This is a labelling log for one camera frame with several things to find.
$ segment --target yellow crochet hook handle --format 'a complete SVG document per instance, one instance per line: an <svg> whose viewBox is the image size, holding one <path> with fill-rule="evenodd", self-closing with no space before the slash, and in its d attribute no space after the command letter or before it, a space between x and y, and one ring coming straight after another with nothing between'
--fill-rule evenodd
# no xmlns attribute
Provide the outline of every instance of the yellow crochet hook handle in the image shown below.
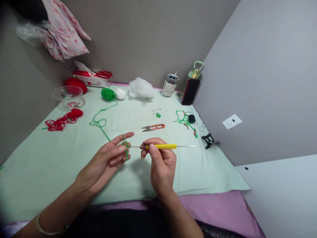
<svg viewBox="0 0 317 238"><path fill-rule="evenodd" d="M176 149L176 144L165 144L165 145L155 145L158 149Z"/></svg>

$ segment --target mint green tablecloth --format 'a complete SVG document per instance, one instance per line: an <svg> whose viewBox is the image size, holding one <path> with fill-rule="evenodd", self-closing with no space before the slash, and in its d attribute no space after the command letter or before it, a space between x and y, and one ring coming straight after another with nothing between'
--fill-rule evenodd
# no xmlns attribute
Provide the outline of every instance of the mint green tablecloth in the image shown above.
<svg viewBox="0 0 317 238"><path fill-rule="evenodd" d="M110 86L114 91L120 86ZM67 124L64 131L42 130L45 121L65 115L60 105L22 142L4 163L0 171L1 207L6 222L28 220L52 202L75 179L78 172L107 141L102 131L90 126L93 116L112 105L101 98L101 89L89 87L85 94L84 114L75 124ZM153 115L152 108L162 108L161 118ZM173 123L176 110L191 111L196 117L193 131ZM128 139L132 146L139 146L151 137L161 137L167 143L196 145L178 148L174 189L179 195L221 193L229 190L250 189L223 152L217 147L205 150L199 131L201 119L193 106L183 106L176 93L171 98L156 91L152 100L127 97L117 106L103 113L108 125L104 127L110 139L134 131ZM164 123L166 127L152 132L142 132L142 127ZM112 203L153 197L150 181L151 157L140 159L141 150L131 148L131 159L115 174L93 204Z"/></svg>

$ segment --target tissue box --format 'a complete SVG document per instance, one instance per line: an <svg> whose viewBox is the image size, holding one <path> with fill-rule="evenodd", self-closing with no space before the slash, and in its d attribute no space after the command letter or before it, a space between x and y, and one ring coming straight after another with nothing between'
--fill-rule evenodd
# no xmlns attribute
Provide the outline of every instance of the tissue box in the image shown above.
<svg viewBox="0 0 317 238"><path fill-rule="evenodd" d="M108 79L100 78L95 73L77 70L73 72L73 77L83 81L87 86L106 87Z"/></svg>

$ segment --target clear plastic bowl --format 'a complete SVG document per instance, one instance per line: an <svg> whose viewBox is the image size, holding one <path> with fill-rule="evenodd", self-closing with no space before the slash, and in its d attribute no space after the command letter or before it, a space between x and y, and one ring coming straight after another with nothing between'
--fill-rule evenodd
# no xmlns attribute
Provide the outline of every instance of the clear plastic bowl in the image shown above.
<svg viewBox="0 0 317 238"><path fill-rule="evenodd" d="M82 108L86 101L83 97L83 90L77 86L64 86L53 91L52 97L58 99L68 110Z"/></svg>

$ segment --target pink fabric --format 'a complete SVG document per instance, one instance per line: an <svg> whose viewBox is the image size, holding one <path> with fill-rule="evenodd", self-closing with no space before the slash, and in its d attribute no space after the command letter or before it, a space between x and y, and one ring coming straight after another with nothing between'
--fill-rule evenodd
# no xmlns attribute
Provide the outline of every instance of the pink fabric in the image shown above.
<svg viewBox="0 0 317 238"><path fill-rule="evenodd" d="M83 41L77 34L91 40L90 37L80 27L78 21L69 9L59 0L42 0L49 19L48 31L52 34L43 39L43 45L50 54L57 60L69 59L73 56L89 53Z"/></svg>
<svg viewBox="0 0 317 238"><path fill-rule="evenodd" d="M179 197L186 210L196 220L234 231L247 238L265 238L255 217L249 212L240 191L186 195ZM147 210L158 206L153 200L121 202L103 205L103 210Z"/></svg>

